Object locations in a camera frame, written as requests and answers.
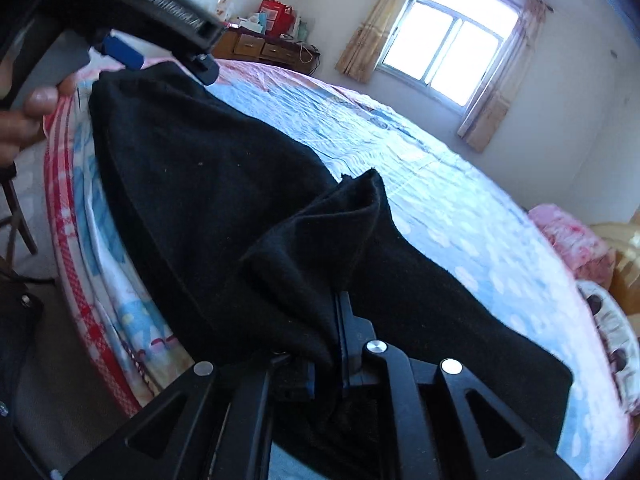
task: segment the beige curtain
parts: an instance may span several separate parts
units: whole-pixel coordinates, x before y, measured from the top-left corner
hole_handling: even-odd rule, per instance
[[[356,81],[368,83],[406,1],[378,0],[354,33],[335,69]]]
[[[487,71],[471,99],[458,135],[482,152],[507,115],[529,69],[546,19],[546,5],[527,0],[518,23],[494,65]]]

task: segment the bed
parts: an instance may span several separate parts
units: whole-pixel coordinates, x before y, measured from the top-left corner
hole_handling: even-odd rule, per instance
[[[220,65],[213,95],[309,145],[336,178],[375,167],[406,239],[567,364],[575,381],[558,454],[584,480],[605,478],[631,442],[630,417],[573,277],[526,214],[443,143],[368,96],[276,67]],[[82,342],[131,416],[192,361],[137,277],[106,206],[87,106],[97,75],[85,69],[78,94],[47,121],[47,213]]]

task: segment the wooden drawer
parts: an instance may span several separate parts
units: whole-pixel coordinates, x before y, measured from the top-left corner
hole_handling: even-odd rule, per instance
[[[248,34],[243,34],[240,36],[234,52],[240,56],[258,57],[260,56],[263,46],[263,38],[254,38]]]
[[[262,56],[268,59],[274,59],[291,64],[294,64],[298,58],[298,54],[296,52],[269,43],[267,43],[262,49]]]
[[[225,32],[213,48],[213,57],[217,57],[218,59],[231,59],[237,42],[238,35],[235,32]]]

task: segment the floor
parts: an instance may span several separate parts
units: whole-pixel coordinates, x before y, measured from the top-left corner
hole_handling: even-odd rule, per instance
[[[46,142],[36,144],[22,152],[16,160],[18,175],[14,179],[24,218],[33,235],[38,253],[32,256],[18,235],[15,244],[14,269],[19,274],[36,278],[55,277],[57,275],[53,245],[47,220],[47,205],[44,193],[44,154]],[[0,193],[0,218],[8,216],[9,207]],[[6,254],[9,239],[9,227],[0,230],[0,254]]]
[[[36,278],[58,274],[44,193],[46,147],[47,143],[41,142],[18,156],[14,180],[20,207],[38,247],[38,253],[32,256],[18,236],[14,269]],[[9,209],[4,195],[0,195],[0,218],[4,218]],[[9,228],[0,230],[3,256],[8,235]],[[15,424],[45,467],[64,473],[126,418],[89,360],[62,292],[50,285],[30,289],[43,301],[44,314],[20,378]]]

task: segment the blue clip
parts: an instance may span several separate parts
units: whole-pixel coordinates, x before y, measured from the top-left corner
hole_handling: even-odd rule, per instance
[[[145,57],[135,48],[131,48],[124,41],[111,35],[102,40],[100,53],[113,57],[131,70],[140,70],[145,63]]]

